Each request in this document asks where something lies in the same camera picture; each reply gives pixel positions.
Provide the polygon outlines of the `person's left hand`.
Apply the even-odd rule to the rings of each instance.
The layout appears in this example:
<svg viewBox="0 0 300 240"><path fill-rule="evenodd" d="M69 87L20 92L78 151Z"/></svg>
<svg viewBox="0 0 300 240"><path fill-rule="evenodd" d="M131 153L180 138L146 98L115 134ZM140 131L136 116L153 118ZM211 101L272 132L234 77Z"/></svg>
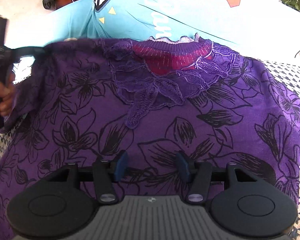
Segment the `person's left hand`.
<svg viewBox="0 0 300 240"><path fill-rule="evenodd" d="M10 72L7 85L0 82L0 115L8 116L11 113L13 99L15 95L15 86L13 81L15 80L15 74L13 71Z"/></svg>

